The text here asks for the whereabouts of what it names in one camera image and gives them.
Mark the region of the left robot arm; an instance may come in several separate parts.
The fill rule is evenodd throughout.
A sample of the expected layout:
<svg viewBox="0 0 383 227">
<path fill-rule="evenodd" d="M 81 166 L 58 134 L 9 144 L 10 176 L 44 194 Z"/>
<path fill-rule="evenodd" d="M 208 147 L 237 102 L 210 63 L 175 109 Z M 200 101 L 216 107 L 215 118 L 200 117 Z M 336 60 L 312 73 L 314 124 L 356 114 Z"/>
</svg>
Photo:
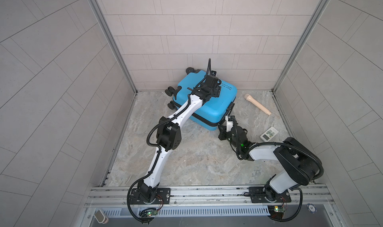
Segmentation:
<svg viewBox="0 0 383 227">
<path fill-rule="evenodd" d="M 162 117 L 147 136 L 147 144 L 158 150 L 153 157 L 148 174 L 135 181 L 139 197 L 145 203 L 152 203 L 156 198 L 160 176 L 168 159 L 182 140 L 181 129 L 186 121 L 212 97 L 219 97 L 221 80 L 213 75 L 206 75 L 203 80 L 187 95 L 187 101 L 169 117 Z"/>
</svg>

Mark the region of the blue hard-shell suitcase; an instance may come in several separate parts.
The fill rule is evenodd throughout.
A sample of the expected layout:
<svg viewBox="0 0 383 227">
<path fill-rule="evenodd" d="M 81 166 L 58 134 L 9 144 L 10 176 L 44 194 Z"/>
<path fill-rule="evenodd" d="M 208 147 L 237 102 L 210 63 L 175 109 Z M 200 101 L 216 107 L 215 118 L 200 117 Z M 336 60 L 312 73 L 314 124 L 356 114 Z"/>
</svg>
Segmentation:
<svg viewBox="0 0 383 227">
<path fill-rule="evenodd" d="M 170 109 L 181 107 L 187 100 L 188 94 L 205 76 L 205 71 L 187 68 L 187 75 L 177 85 L 176 88 L 169 86 L 165 93 L 171 96 L 173 100 L 168 104 Z M 190 117 L 190 120 L 203 126 L 208 130 L 216 130 L 219 125 L 225 121 L 225 116 L 230 115 L 234 100 L 237 95 L 237 88 L 222 81 L 220 84 L 220 94 L 218 97 L 211 97 L 210 100 L 199 108 Z"/>
</svg>

